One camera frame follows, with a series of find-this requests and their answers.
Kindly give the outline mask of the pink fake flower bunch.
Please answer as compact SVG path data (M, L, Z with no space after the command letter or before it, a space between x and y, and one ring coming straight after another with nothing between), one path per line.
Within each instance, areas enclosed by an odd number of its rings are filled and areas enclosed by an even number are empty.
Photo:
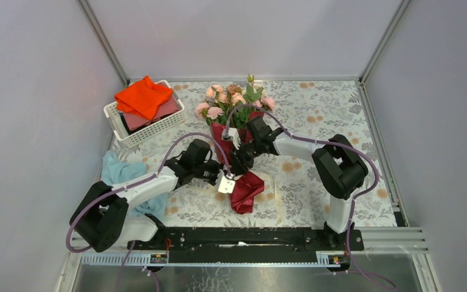
M276 107L276 102L273 98L263 96L254 102L254 105L263 108L264 110L274 111Z

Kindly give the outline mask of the dark red wrapping paper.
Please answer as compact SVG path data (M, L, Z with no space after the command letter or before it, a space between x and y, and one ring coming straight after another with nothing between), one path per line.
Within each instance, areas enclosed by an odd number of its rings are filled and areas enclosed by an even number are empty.
M233 143L223 141L221 134L225 125L212 123L210 131L214 140L220 147L215 146L215 153L220 163L224 164L220 149L223 149L228 163L231 163L230 152L233 149ZM233 192L230 194L230 206L238 214L251 214L254 209L255 197L265 190L265 182L252 172L248 172L239 178L236 182Z

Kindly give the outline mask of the dried brown fake flower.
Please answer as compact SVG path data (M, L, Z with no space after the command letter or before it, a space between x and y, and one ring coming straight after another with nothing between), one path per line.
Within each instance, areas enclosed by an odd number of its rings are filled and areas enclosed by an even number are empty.
M233 96L236 93L242 93L242 89L238 85L233 83L233 84L230 84L230 85L227 86L227 92L228 92L228 94Z

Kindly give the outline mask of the peach fake flower stem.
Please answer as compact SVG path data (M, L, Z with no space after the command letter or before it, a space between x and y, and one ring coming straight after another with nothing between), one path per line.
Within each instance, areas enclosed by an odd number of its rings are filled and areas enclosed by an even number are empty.
M244 104L242 93L236 93L231 96L227 92L227 86L222 87L221 85L211 85L206 91L206 102L215 104L224 110L224 117L222 117L217 123L226 124L226 120L233 110L233 108L240 103Z

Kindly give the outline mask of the cream ribbon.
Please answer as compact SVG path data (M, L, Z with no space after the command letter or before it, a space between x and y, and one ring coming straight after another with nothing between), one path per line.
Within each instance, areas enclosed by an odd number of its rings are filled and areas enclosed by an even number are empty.
M189 199L185 213L189 222L202 223L205 227L278 227L283 223L283 207L274 178L262 172L254 172L264 181L264 190L255 195L252 211L239 214L231 208L230 196L219 193L210 184L193 180L189 185Z

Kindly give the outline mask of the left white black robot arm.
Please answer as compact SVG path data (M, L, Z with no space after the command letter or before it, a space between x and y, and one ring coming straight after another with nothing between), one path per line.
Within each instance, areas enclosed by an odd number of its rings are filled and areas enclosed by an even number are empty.
M211 152L207 142L194 139L179 155L165 156L161 166L151 173L114 186L103 181L94 183L69 220L68 250L103 252L117 241L132 241L139 235L139 227L151 223L150 215L128 216L137 206L193 179L214 186L227 166L212 159Z

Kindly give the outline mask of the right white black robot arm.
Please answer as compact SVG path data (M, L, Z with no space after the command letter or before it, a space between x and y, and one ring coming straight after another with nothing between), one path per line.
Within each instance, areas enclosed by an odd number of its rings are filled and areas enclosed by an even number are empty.
M342 134L326 142L298 137L283 128L272 129L261 117L247 123L252 140L240 142L230 151L230 171L244 175L251 170L254 159L261 155L295 156L313 163L324 189L330 194L330 215L326 219L324 241L334 251L348 243L350 200L353 192L362 187L368 167L361 155Z

